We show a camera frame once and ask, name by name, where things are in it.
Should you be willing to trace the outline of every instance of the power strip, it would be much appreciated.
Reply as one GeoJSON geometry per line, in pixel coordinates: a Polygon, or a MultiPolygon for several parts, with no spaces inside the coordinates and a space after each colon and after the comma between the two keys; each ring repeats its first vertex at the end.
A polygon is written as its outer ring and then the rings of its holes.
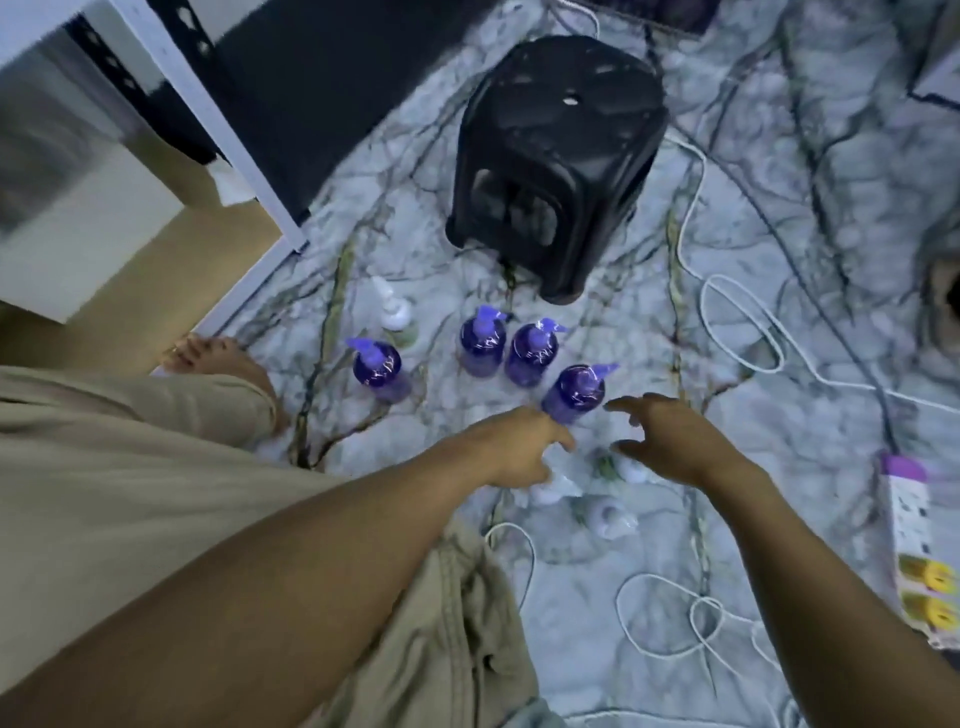
{"type": "Polygon", "coordinates": [[[878,477],[892,540],[895,608],[932,647],[958,650],[960,614],[951,603],[956,575],[933,543],[926,470],[916,460],[886,455],[878,477]]]}

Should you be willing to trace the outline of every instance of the yellow socket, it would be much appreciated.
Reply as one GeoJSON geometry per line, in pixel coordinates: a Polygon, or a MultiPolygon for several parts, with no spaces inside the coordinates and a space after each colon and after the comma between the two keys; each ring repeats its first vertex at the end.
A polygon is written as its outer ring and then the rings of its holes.
{"type": "Polygon", "coordinates": [[[933,592],[950,595],[957,591],[956,573],[946,564],[905,553],[898,558],[898,564],[903,576],[923,584],[933,592]]]}
{"type": "Polygon", "coordinates": [[[960,627],[960,617],[956,610],[943,599],[914,593],[900,596],[903,610],[912,619],[929,624],[938,632],[951,632],[960,627]]]}

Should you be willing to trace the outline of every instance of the black plastic stool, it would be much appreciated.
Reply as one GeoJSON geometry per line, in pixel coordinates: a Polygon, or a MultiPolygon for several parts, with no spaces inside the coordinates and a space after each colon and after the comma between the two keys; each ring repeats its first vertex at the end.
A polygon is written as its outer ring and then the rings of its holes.
{"type": "Polygon", "coordinates": [[[470,98],[446,236],[499,251],[572,303],[643,187],[666,130],[646,64],[586,36],[520,43],[470,98]]]}

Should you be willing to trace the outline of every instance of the beige pants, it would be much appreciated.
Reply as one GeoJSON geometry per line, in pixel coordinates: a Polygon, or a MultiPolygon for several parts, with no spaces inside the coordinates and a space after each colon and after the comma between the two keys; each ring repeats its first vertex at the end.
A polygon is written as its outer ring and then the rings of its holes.
{"type": "MultiPolygon", "coordinates": [[[[238,449],[273,415],[230,376],[0,368],[0,692],[226,537],[339,484],[238,449]]],[[[307,724],[496,726],[536,693],[509,584],[454,522],[307,724]]]]}

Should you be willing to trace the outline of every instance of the white cable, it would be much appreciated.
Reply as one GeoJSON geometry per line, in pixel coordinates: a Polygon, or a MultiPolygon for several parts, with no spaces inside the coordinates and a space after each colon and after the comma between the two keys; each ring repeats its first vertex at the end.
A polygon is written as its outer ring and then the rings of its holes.
{"type": "Polygon", "coordinates": [[[493,544],[491,543],[491,538],[493,537],[494,533],[496,533],[497,531],[503,528],[513,528],[519,531],[521,534],[523,534],[523,538],[527,540],[527,544],[530,546],[530,554],[533,559],[530,563],[530,575],[527,577],[527,584],[525,587],[523,587],[523,596],[520,598],[520,602],[516,606],[516,608],[520,610],[520,609],[523,609],[523,602],[527,600],[527,595],[530,593],[530,584],[534,580],[534,569],[537,568],[537,547],[534,546],[534,540],[530,538],[529,533],[523,530],[523,528],[521,528],[520,526],[516,525],[516,523],[510,523],[508,521],[504,521],[503,523],[498,523],[497,525],[492,527],[489,531],[487,531],[487,535],[483,537],[483,540],[487,543],[487,546],[489,546],[490,548],[493,548],[493,544]]]}
{"type": "MultiPolygon", "coordinates": [[[[527,544],[530,545],[530,553],[532,562],[530,565],[530,575],[527,577],[526,586],[523,589],[523,593],[519,600],[518,610],[523,609],[523,604],[527,600],[527,595],[530,593],[530,585],[534,580],[534,573],[537,570],[537,550],[534,547],[534,540],[529,533],[516,523],[503,522],[498,523],[489,531],[487,531],[484,541],[487,543],[487,546],[492,548],[491,540],[494,533],[503,528],[512,528],[517,530],[522,534],[523,538],[526,539],[527,544]]],[[[620,623],[620,629],[623,630],[624,636],[627,638],[627,641],[634,647],[634,649],[639,652],[641,655],[646,657],[653,658],[655,660],[680,660],[684,657],[689,657],[690,655],[696,654],[703,650],[708,650],[710,654],[717,659],[717,661],[726,669],[728,669],[733,675],[743,682],[746,685],[755,685],[756,682],[745,676],[742,672],[739,672],[735,667],[728,663],[723,656],[716,651],[716,649],[710,644],[717,635],[720,634],[720,630],[723,628],[724,623],[727,619],[732,621],[744,622],[750,624],[750,644],[756,650],[756,653],[763,658],[763,660],[773,666],[778,672],[782,673],[783,670],[780,668],[780,663],[777,662],[774,658],[766,654],[760,646],[756,643],[756,633],[763,629],[763,622],[757,619],[748,619],[746,617],[741,617],[735,615],[733,612],[729,612],[723,605],[723,603],[713,597],[713,596],[702,596],[698,595],[696,592],[689,590],[687,587],[678,584],[675,581],[672,581],[665,576],[660,576],[655,573],[635,573],[633,576],[630,576],[623,584],[620,585],[620,588],[616,591],[616,597],[613,599],[613,607],[616,612],[617,621],[620,623]],[[639,581],[640,579],[655,579],[663,584],[668,584],[669,586],[679,589],[681,592],[688,596],[693,597],[693,601],[690,603],[690,607],[687,610],[686,618],[690,624],[690,629],[693,631],[694,636],[697,638],[697,643],[691,645],[690,647],[684,647],[683,649],[677,650],[675,652],[654,652],[649,650],[646,647],[639,644],[634,636],[630,633],[630,629],[627,627],[627,622],[623,618],[623,611],[620,606],[620,597],[623,596],[624,590],[627,589],[631,584],[639,581]],[[720,618],[717,621],[716,626],[713,628],[713,631],[708,635],[700,631],[700,628],[697,626],[696,621],[696,612],[697,608],[701,604],[706,604],[708,607],[715,609],[720,613],[720,618]]],[[[764,704],[766,704],[767,709],[770,711],[770,715],[773,717],[774,724],[779,728],[796,728],[799,726],[805,725],[804,721],[800,718],[800,712],[797,708],[796,702],[793,698],[790,698],[786,701],[786,704],[783,707],[783,711],[780,715],[777,714],[777,710],[774,708],[773,704],[767,700],[766,695],[761,692],[761,697],[764,704]]],[[[716,722],[713,720],[700,720],[697,718],[681,718],[681,717],[668,717],[668,716],[658,716],[653,713],[644,713],[642,711],[634,711],[625,708],[609,708],[600,711],[591,711],[589,713],[577,713],[571,716],[565,716],[564,720],[574,721],[574,722],[590,722],[596,718],[600,717],[614,717],[614,716],[623,716],[623,717],[639,717],[645,720],[653,720],[661,723],[674,723],[678,725],[700,725],[700,726],[709,726],[709,728],[750,728],[749,726],[741,725],[738,723],[722,723],[716,722]]]]}
{"type": "MultiPolygon", "coordinates": [[[[585,15],[586,17],[588,17],[590,19],[590,22],[593,23],[593,37],[595,37],[597,40],[600,39],[600,18],[598,18],[597,14],[594,11],[592,11],[590,8],[585,8],[584,6],[578,3],[572,2],[572,0],[547,0],[547,2],[548,3],[553,2],[553,3],[556,3],[557,5],[562,5],[568,10],[578,12],[580,15],[585,15]]],[[[558,19],[561,21],[561,24],[568,31],[576,35],[573,29],[570,28],[570,26],[568,26],[564,22],[564,20],[561,17],[559,17],[559,15],[558,15],[558,19]]]]}
{"type": "MultiPolygon", "coordinates": [[[[784,366],[786,365],[786,354],[783,351],[783,347],[780,345],[780,342],[774,337],[770,328],[766,327],[763,324],[763,322],[755,315],[753,311],[749,310],[742,303],[740,303],[729,292],[729,290],[724,290],[722,287],[719,287],[717,285],[718,282],[722,281],[723,283],[729,284],[734,288],[738,289],[743,294],[745,294],[747,298],[749,298],[751,301],[754,302],[756,307],[762,312],[763,317],[766,318],[767,322],[769,322],[770,327],[776,329],[780,333],[780,336],[782,336],[784,339],[786,339],[787,342],[789,342],[790,346],[792,346],[794,350],[796,350],[797,354],[800,356],[800,359],[803,361],[807,370],[813,375],[813,378],[815,378],[821,384],[825,384],[828,387],[845,387],[847,389],[859,389],[867,392],[873,392],[876,389],[876,387],[872,384],[863,384],[860,382],[852,382],[852,381],[840,381],[837,379],[828,379],[825,376],[822,376],[817,371],[816,364],[813,362],[809,354],[807,354],[807,352],[800,346],[800,344],[797,343],[797,340],[793,337],[793,334],[791,334],[790,331],[788,331],[787,328],[783,325],[783,322],[779,318],[777,318],[776,315],[774,315],[774,312],[771,311],[770,308],[768,308],[753,293],[753,291],[749,290],[739,280],[732,279],[730,276],[725,276],[721,273],[713,273],[704,278],[704,276],[700,275],[695,270],[693,270],[692,267],[690,267],[690,264],[686,261],[686,258],[684,258],[684,239],[686,234],[686,226],[690,222],[690,217],[693,215],[694,208],[697,206],[697,203],[700,201],[700,196],[704,189],[704,181],[707,179],[707,170],[709,165],[708,165],[707,157],[704,155],[704,153],[701,152],[692,144],[688,144],[687,142],[681,139],[675,138],[673,136],[668,136],[665,138],[665,140],[671,142],[672,144],[676,144],[678,147],[686,149],[688,152],[693,154],[697,159],[700,160],[700,164],[703,170],[700,175],[700,180],[697,182],[696,191],[693,193],[693,199],[690,201],[690,205],[686,209],[686,213],[684,214],[684,220],[680,225],[680,232],[677,235],[677,262],[680,263],[680,267],[683,268],[689,275],[691,275],[692,277],[694,277],[696,280],[700,281],[703,284],[700,288],[698,309],[700,311],[700,319],[704,324],[704,328],[707,330],[707,335],[713,340],[713,343],[715,343],[718,347],[720,347],[721,351],[723,351],[731,359],[736,361],[741,366],[746,367],[752,372],[758,372],[760,374],[769,374],[769,375],[777,374],[778,372],[782,372],[784,366]],[[729,301],[738,311],[740,311],[740,313],[746,316],[750,320],[750,322],[756,327],[756,329],[760,332],[760,335],[766,340],[766,342],[770,345],[770,348],[773,349],[774,351],[774,357],[776,360],[776,363],[774,364],[774,366],[769,368],[759,367],[757,366],[757,364],[754,364],[744,359],[742,356],[737,354],[734,350],[732,350],[730,347],[728,347],[726,344],[724,344],[720,340],[720,337],[713,330],[713,325],[710,323],[710,319],[707,316],[707,292],[711,290],[716,291],[725,299],[727,299],[727,301],[729,301]]],[[[939,409],[943,412],[950,412],[955,415],[960,415],[960,409],[947,406],[946,404],[940,404],[939,402],[924,400],[919,397],[911,397],[910,395],[901,394],[900,392],[897,392],[896,390],[892,390],[892,389],[883,389],[882,391],[888,397],[893,397],[898,400],[905,400],[905,401],[913,402],[914,404],[920,404],[925,407],[932,407],[934,409],[939,409]]]]}

